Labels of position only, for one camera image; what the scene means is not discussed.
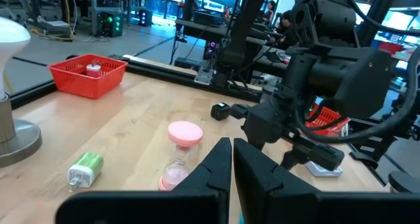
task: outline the wooden table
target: wooden table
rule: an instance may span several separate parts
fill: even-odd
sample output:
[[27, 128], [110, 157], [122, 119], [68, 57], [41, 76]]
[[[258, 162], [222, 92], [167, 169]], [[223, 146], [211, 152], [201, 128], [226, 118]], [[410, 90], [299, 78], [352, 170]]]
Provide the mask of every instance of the wooden table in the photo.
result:
[[[156, 190], [171, 156], [171, 122], [188, 120], [203, 128], [199, 160], [221, 137], [245, 138], [242, 121], [210, 117], [210, 107], [218, 102], [246, 103], [126, 73], [119, 87], [96, 101], [55, 92], [15, 110], [15, 118], [41, 127], [43, 145], [28, 159], [0, 169], [0, 224], [53, 223], [57, 207], [71, 195], [66, 172], [87, 151], [105, 160], [91, 190]], [[346, 145], [337, 148], [350, 152]], [[278, 141], [263, 152], [280, 163], [289, 149], [290, 144]], [[346, 156], [341, 167], [338, 179], [315, 178], [303, 166], [292, 172], [321, 190], [383, 190], [362, 163]], [[231, 223], [238, 223], [234, 181], [231, 194]]]

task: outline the red object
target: red object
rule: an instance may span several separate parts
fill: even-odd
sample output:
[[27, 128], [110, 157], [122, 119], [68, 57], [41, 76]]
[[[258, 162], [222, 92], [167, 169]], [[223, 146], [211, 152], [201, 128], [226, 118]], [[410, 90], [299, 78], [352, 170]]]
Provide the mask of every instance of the red object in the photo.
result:
[[390, 54], [395, 55], [396, 52], [402, 51], [403, 46], [396, 43], [381, 42], [378, 49], [386, 50]]
[[[85, 75], [86, 67], [93, 60], [101, 66], [100, 78]], [[87, 54], [52, 64], [48, 69], [59, 91], [98, 99], [121, 83], [126, 67], [126, 62]]]
[[[315, 104], [312, 107], [312, 111], [309, 113], [309, 116], [311, 117], [317, 109], [318, 109], [318, 104]], [[341, 117], [340, 114], [334, 112], [331, 109], [323, 107], [321, 110], [321, 114], [313, 122], [306, 122], [305, 125], [307, 127], [320, 127], [320, 126], [326, 125], [327, 123], [335, 121], [336, 119], [340, 117]], [[315, 134], [323, 135], [323, 136], [330, 136], [330, 137], [341, 136], [341, 130], [349, 121], [350, 119], [347, 118], [333, 127], [330, 127], [328, 129], [323, 129], [323, 130], [317, 130], [313, 132]]]

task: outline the pink hourglass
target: pink hourglass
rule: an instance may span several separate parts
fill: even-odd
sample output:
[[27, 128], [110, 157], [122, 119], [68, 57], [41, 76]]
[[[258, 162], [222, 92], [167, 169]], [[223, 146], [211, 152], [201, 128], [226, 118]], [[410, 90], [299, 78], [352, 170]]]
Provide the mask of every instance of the pink hourglass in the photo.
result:
[[159, 190], [172, 190], [191, 172], [187, 161], [194, 155], [193, 148], [203, 137], [203, 130], [191, 122], [173, 122], [168, 127], [169, 139], [175, 144], [172, 159], [159, 180]]

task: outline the white lamp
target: white lamp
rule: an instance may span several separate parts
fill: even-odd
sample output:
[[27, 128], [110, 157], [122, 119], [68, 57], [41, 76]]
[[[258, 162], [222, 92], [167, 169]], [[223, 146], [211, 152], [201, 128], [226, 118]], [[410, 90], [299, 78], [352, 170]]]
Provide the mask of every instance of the white lamp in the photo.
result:
[[30, 122], [13, 120], [12, 106], [5, 93], [6, 63], [29, 43], [31, 35], [18, 23], [0, 17], [0, 168], [31, 156], [41, 146], [41, 130]]

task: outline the computer tower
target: computer tower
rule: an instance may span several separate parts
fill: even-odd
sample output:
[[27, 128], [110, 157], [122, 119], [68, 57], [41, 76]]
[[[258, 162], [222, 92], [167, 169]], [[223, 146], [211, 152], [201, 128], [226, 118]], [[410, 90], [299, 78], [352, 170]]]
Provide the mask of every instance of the computer tower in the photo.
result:
[[210, 60], [216, 52], [217, 44], [212, 41], [206, 41], [204, 47], [203, 60]]
[[152, 25], [153, 12], [149, 9], [143, 9], [138, 11], [140, 20], [138, 21], [139, 26], [148, 27]]
[[110, 12], [99, 13], [97, 28], [99, 37], [119, 37], [123, 35], [123, 15]]

